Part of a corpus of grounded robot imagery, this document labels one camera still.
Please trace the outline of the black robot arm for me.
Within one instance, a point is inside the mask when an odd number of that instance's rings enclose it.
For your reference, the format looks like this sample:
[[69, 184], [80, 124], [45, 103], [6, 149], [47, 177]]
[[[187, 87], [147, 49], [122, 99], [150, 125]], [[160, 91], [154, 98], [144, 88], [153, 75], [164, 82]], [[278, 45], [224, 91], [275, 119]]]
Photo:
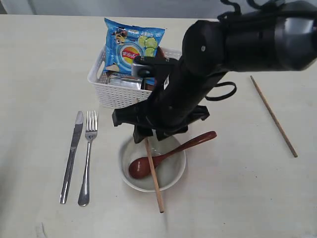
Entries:
[[240, 6], [198, 20], [186, 31], [179, 59], [138, 56], [132, 73], [157, 78], [150, 96], [115, 109], [113, 124], [134, 125], [134, 141], [155, 135], [164, 140], [185, 133], [188, 126], [209, 117], [203, 99], [224, 85], [228, 72], [302, 71], [317, 58], [317, 8], [304, 0], [249, 1], [253, 12]]

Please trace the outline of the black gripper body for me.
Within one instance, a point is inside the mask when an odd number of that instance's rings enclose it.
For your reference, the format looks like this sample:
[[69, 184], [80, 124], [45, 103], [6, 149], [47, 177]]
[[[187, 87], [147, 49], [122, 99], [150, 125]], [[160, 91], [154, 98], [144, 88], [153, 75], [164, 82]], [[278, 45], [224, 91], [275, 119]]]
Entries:
[[176, 134], [184, 133], [191, 123], [209, 117], [207, 107], [199, 104], [209, 90], [208, 80], [195, 77], [187, 69], [184, 59], [180, 58], [166, 78], [159, 77], [146, 100], [115, 109], [113, 124], [127, 123], [151, 130], [170, 129]]

